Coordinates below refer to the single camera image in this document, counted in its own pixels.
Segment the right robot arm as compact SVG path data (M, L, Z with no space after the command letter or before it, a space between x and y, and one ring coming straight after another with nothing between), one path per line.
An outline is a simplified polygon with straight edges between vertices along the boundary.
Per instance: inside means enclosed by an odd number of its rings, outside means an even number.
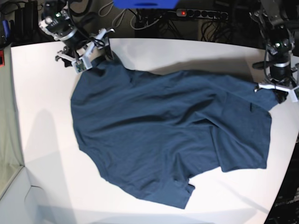
M107 60L114 58L108 34L115 30L102 28L97 34L87 32L85 26L98 18L98 14L91 11L93 1L88 0L81 12L71 9L74 2L81 1L46 0L38 25L46 35L64 44L55 60L62 60L66 68L73 67L80 73L92 67L91 54L94 50L101 51Z

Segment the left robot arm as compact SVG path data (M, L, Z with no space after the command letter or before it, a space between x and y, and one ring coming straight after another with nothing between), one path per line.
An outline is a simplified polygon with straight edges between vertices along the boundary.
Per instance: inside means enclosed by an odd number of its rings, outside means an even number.
M257 84L254 92L261 89L272 90L279 103L290 98L299 101L299 64L292 66L291 59L295 48L292 30L299 29L299 22L285 19L281 13L284 4L281 0L261 0L260 8L250 16L260 28L265 41L263 61L254 63L252 67L263 70L265 80Z

